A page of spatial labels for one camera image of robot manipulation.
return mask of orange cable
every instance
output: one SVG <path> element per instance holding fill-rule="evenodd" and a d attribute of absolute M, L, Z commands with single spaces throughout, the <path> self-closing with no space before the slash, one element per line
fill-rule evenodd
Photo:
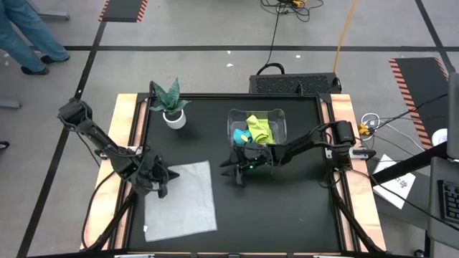
<path fill-rule="evenodd" d="M 349 28 L 349 24 L 351 23 L 351 18 L 352 18 L 352 15 L 354 14 L 354 9 L 356 8 L 357 1 L 358 0 L 352 1 L 351 11 L 347 15 L 346 25 L 344 25 L 343 33 L 341 33 L 341 38 L 339 39 L 338 49 L 336 50 L 336 56 L 335 56 L 335 64 L 333 66 L 333 72 L 335 74 L 338 69 L 339 50 L 341 49 L 341 44 L 343 44 L 344 36 L 346 35 L 347 29 Z"/>

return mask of orange and black striped tape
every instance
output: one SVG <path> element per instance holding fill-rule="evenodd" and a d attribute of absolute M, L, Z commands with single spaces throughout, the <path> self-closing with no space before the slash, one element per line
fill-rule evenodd
<path fill-rule="evenodd" d="M 448 76 L 448 73 L 446 72 L 445 68 L 443 68 L 442 62 L 437 57 L 435 57 L 434 59 L 435 59 L 435 61 L 437 61 L 438 66 L 440 67 L 440 70 L 442 70 L 443 75 L 445 76 L 446 80 L 448 81 L 449 76 Z"/>
<path fill-rule="evenodd" d="M 412 118 L 413 123 L 415 124 L 417 135 L 421 140 L 422 147 L 425 150 L 428 150 L 432 147 L 432 143 L 430 142 L 429 135 L 425 131 L 424 124 L 421 121 L 421 117 L 419 113 L 416 111 L 416 104 L 411 97 L 410 91 L 408 90 L 408 86 L 405 83 L 403 78 L 403 74 L 400 71 L 399 65 L 395 59 L 389 59 L 390 67 L 392 68 L 392 72 L 394 73 L 395 80 L 399 85 L 400 92 L 402 93 L 402 97 L 404 103 L 407 105 L 408 110 L 410 111 L 410 116 Z"/>
<path fill-rule="evenodd" d="M 138 10 L 137 22 L 142 22 L 143 15 L 145 15 L 147 4 L 148 4 L 148 0 L 142 0 L 141 8 Z"/>
<path fill-rule="evenodd" d="M 103 14 L 105 13 L 105 10 L 107 9 L 108 2 L 109 2 L 109 1 L 110 1 L 110 0 L 105 1 L 105 4 L 103 5 L 102 11 L 101 11 L 101 13 L 100 13 L 100 15 L 99 15 L 99 22 L 101 22 L 102 19 L 103 19 Z"/>

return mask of yellow cloth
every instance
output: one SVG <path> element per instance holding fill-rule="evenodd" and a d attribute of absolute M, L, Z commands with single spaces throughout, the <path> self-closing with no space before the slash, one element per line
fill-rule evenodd
<path fill-rule="evenodd" d="M 259 144 L 275 143 L 268 119 L 257 119 L 251 115 L 246 121 L 253 141 Z"/>

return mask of person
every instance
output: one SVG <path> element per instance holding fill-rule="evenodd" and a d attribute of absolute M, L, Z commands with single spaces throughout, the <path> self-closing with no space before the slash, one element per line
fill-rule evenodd
<path fill-rule="evenodd" d="M 10 22 L 45 56 L 38 58 Z M 49 70 L 46 65 L 70 58 L 26 0 L 0 0 L 0 49 L 13 57 L 26 75 L 47 75 Z"/>

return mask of white pot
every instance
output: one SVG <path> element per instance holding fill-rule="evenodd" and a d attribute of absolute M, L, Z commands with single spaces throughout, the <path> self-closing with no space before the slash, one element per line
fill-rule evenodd
<path fill-rule="evenodd" d="M 186 116 L 184 110 L 180 110 L 181 115 L 180 118 L 175 121 L 170 121 L 166 118 L 166 113 L 163 113 L 163 118 L 166 121 L 167 125 L 172 129 L 180 129 L 184 127 L 186 123 Z"/>

